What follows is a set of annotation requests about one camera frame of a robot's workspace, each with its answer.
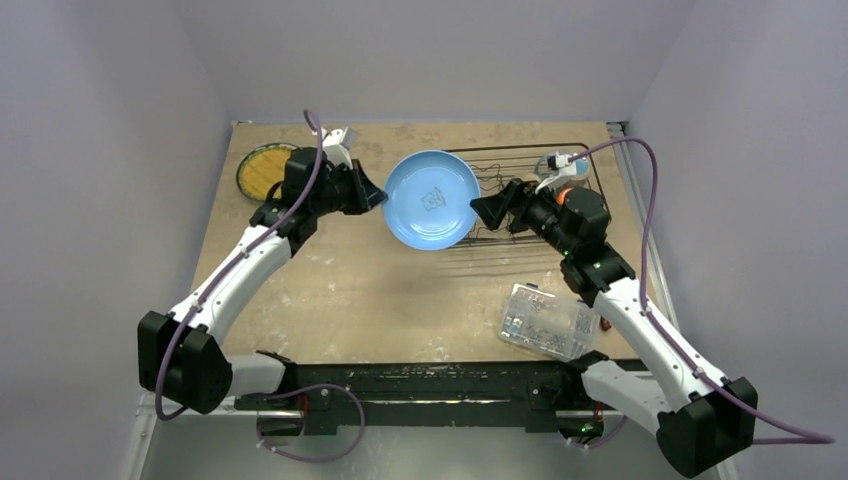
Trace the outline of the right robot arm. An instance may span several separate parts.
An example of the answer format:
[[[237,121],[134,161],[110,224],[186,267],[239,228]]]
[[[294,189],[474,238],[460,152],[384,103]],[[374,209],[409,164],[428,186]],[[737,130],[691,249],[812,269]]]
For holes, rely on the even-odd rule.
[[[562,379],[569,404],[595,400],[615,408],[651,433],[686,478],[752,445],[757,391],[707,361],[647,298],[633,268],[607,241],[610,215],[600,193],[575,187],[558,200],[547,188],[513,179],[470,206],[486,228],[507,221],[509,231],[529,230],[560,254],[569,289],[610,322],[652,375],[642,380],[595,357]]]

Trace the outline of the light blue plate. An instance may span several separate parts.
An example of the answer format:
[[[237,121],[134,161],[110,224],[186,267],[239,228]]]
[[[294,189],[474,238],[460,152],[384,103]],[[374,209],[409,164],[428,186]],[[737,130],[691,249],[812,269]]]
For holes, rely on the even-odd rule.
[[[382,205],[389,231],[420,251],[448,249],[473,229],[470,202],[481,196],[479,181],[460,157],[442,150],[408,155],[391,170]]]

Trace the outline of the orange cup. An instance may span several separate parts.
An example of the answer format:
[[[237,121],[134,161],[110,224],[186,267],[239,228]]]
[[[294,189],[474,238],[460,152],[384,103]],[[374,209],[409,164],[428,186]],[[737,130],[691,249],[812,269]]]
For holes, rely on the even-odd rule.
[[[572,187],[567,187],[561,189],[555,197],[556,203],[560,206],[564,205],[567,199],[568,194],[573,190]]]

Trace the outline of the blue butterfly mug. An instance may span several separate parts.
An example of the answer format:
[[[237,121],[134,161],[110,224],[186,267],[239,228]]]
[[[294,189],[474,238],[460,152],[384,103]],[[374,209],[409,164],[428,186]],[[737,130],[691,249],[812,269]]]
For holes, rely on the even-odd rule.
[[[578,157],[576,153],[561,150],[544,155],[541,165],[546,168],[550,176],[583,179],[590,171],[589,161],[585,157]]]

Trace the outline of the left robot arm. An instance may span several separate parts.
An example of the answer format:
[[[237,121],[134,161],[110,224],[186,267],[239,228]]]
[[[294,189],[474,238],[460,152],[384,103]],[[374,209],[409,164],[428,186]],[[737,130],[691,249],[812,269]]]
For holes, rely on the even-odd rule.
[[[158,415],[168,416],[164,400],[201,414],[244,395],[260,395],[275,409],[292,405],[298,382],[285,373],[287,359],[269,352],[227,356],[224,339],[260,287],[316,232],[319,218],[362,215],[387,198],[358,160],[335,164],[321,149],[295,149],[213,273],[167,312],[150,311],[139,321],[139,383],[154,393]]]

